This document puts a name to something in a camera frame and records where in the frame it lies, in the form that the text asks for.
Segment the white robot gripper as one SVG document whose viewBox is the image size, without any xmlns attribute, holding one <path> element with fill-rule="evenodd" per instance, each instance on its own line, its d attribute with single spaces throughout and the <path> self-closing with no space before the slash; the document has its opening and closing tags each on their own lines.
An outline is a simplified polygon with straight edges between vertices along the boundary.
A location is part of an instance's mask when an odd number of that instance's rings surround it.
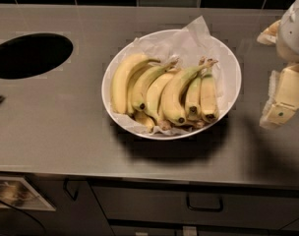
<svg viewBox="0 0 299 236">
<path fill-rule="evenodd" d="M 280 21 L 264 29 L 257 42 L 275 45 L 278 55 L 290 63 L 269 77 L 269 100 L 263 110 L 260 126 L 276 129 L 287 123 L 299 109 L 299 0 L 289 7 Z"/>
</svg>

